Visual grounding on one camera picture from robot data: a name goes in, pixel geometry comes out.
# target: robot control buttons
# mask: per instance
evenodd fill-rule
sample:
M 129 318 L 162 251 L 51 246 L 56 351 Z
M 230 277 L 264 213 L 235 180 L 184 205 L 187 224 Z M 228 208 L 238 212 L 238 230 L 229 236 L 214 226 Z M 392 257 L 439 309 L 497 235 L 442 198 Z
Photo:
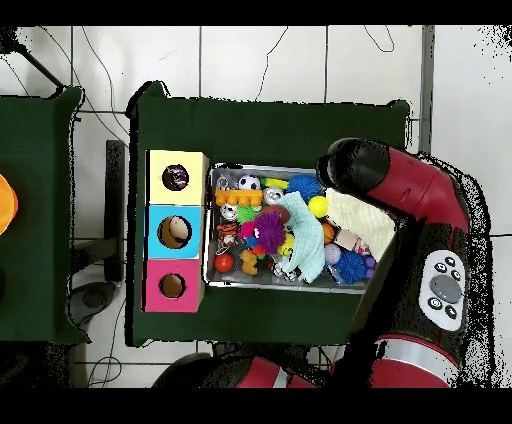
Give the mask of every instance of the robot control buttons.
M 464 264 L 454 252 L 437 250 L 425 259 L 418 304 L 443 330 L 457 331 L 462 324 L 465 277 Z

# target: yellow ball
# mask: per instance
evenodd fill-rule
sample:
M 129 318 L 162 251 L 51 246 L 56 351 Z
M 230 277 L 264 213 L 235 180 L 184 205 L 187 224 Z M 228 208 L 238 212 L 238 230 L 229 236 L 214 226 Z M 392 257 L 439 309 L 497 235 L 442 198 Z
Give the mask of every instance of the yellow ball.
M 286 233 L 284 243 L 277 248 L 277 253 L 283 256 L 290 256 L 292 253 L 294 237 L 290 233 Z
M 308 208 L 317 218 L 327 215 L 327 199 L 323 196 L 315 196 L 309 201 Z

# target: round hole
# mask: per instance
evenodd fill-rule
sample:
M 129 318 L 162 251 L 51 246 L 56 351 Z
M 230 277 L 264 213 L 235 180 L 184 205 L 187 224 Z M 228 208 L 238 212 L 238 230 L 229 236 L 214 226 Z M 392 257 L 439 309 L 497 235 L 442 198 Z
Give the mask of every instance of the round hole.
M 181 191 L 188 185 L 188 172 L 182 165 L 169 165 L 162 173 L 162 182 L 168 190 Z
M 185 292 L 185 280 L 179 274 L 167 274 L 158 285 L 160 292 L 171 299 L 177 299 Z
M 181 249 L 192 237 L 192 227 L 182 216 L 168 216 L 157 230 L 158 240 L 169 249 Z

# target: red ball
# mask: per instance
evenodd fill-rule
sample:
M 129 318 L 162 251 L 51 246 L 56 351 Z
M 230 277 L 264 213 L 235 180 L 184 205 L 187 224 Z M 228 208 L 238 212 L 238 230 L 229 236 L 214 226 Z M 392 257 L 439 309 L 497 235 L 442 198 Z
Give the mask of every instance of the red ball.
M 231 268 L 233 268 L 234 263 L 235 260 L 233 259 L 233 256 L 231 256 L 229 253 L 223 253 L 222 255 L 217 255 L 213 264 L 215 265 L 215 269 L 217 271 L 228 272 L 231 270 Z

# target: blue box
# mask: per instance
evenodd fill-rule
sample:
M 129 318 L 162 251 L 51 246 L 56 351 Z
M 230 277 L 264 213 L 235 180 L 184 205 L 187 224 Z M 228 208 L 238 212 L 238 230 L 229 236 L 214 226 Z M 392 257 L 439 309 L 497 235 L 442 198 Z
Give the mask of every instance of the blue box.
M 203 236 L 203 208 L 201 206 L 149 206 L 148 259 L 198 259 Z M 181 248 L 171 249 L 158 239 L 158 227 L 167 217 L 184 218 L 192 230 L 190 239 Z

